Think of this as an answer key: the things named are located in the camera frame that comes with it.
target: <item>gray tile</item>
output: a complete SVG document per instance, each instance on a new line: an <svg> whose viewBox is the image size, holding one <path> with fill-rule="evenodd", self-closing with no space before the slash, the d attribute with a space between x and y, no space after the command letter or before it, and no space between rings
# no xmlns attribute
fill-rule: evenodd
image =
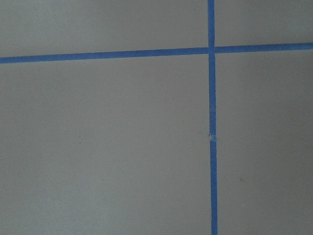
<svg viewBox="0 0 313 235"><path fill-rule="evenodd" d="M207 47L206 0L2 0L0 57Z"/></svg>
<svg viewBox="0 0 313 235"><path fill-rule="evenodd" d="M217 0L216 46L311 43L312 0Z"/></svg>
<svg viewBox="0 0 313 235"><path fill-rule="evenodd" d="M312 62L217 55L220 235L313 233Z"/></svg>
<svg viewBox="0 0 313 235"><path fill-rule="evenodd" d="M0 233L209 234L207 60L1 65Z"/></svg>

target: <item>vertical blue line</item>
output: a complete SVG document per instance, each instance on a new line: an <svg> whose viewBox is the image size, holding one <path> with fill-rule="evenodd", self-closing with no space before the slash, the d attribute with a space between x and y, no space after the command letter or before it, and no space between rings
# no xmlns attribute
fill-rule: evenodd
<svg viewBox="0 0 313 235"><path fill-rule="evenodd" d="M215 19L214 0L208 0L209 40L209 114L210 114L210 170L211 170L211 234L218 233L217 218L217 158L216 158L216 84L215 84Z"/></svg>

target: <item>blue tape strip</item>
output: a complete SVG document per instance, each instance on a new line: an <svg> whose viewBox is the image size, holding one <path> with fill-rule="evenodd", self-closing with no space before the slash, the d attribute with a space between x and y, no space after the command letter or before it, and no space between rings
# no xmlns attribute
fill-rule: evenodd
<svg viewBox="0 0 313 235"><path fill-rule="evenodd" d="M294 44L216 47L215 53L278 51L278 50L312 50L312 49L313 49L313 43L294 43Z"/></svg>
<svg viewBox="0 0 313 235"><path fill-rule="evenodd" d="M215 84L215 20L214 0L208 0L209 39L209 113L210 113L210 171L211 171L211 234L217 235L217 149L216 149L216 84Z"/></svg>
<svg viewBox="0 0 313 235"><path fill-rule="evenodd" d="M130 58L147 56L198 55L207 53L208 53L207 47L195 47L179 49L131 50L131 51L58 54L58 55L32 55L32 56L2 57L0 58L0 64L42 62L42 61L64 61L64 60L94 60L94 59Z"/></svg>

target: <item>blue grid line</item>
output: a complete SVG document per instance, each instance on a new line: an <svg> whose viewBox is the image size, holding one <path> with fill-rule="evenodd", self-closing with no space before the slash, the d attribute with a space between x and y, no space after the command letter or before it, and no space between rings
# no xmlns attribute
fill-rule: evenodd
<svg viewBox="0 0 313 235"><path fill-rule="evenodd" d="M281 51L281 50L312 50L312 49L313 49L313 43L290 43L290 44L216 47L215 53Z"/></svg>
<svg viewBox="0 0 313 235"><path fill-rule="evenodd" d="M209 126L211 172L211 234L218 233L217 214L217 149L216 149L216 84L215 84L215 18L214 0L208 0L208 55L209 55Z"/></svg>
<svg viewBox="0 0 313 235"><path fill-rule="evenodd" d="M178 49L156 49L156 50L130 50L95 53L75 53L57 55L31 55L2 57L0 64L43 62L43 61L65 61L65 60L94 60L111 58L134 58L148 56L171 56L171 55L198 55L207 54L207 47L178 48Z"/></svg>

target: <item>horizontal blue line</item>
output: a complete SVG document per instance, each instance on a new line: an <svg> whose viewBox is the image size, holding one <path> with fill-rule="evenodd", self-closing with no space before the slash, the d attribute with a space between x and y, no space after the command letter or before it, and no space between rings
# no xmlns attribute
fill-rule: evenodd
<svg viewBox="0 0 313 235"><path fill-rule="evenodd" d="M208 53L207 47L195 47L178 49L130 50L130 51L57 54L57 55L31 55L31 56L2 57L0 58L0 64L41 62L41 61L64 61L64 60L94 60L94 59L130 58L147 56L197 55L207 53Z"/></svg>
<svg viewBox="0 0 313 235"><path fill-rule="evenodd" d="M235 52L254 52L254 51L312 50L312 49L313 49L313 43L295 43L295 44L215 47L214 52L215 53L235 53Z"/></svg>

